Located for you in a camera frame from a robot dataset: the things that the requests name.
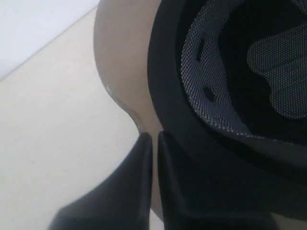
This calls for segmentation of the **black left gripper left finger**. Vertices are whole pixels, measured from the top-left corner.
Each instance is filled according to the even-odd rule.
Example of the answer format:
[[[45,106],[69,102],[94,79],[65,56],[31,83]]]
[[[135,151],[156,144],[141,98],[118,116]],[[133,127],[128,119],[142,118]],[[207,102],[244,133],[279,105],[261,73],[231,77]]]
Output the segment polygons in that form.
[[[49,229],[149,229],[152,174],[152,138],[142,133],[115,171],[94,190],[63,207]]]

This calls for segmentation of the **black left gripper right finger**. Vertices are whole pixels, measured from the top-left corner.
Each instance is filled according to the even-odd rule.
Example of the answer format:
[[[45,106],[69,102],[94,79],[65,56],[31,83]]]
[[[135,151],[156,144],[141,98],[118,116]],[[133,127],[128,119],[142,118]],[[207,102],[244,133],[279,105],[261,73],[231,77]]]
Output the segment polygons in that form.
[[[271,210],[267,161],[245,149],[208,146],[194,158],[168,132],[158,138],[158,176],[167,230],[285,230]]]

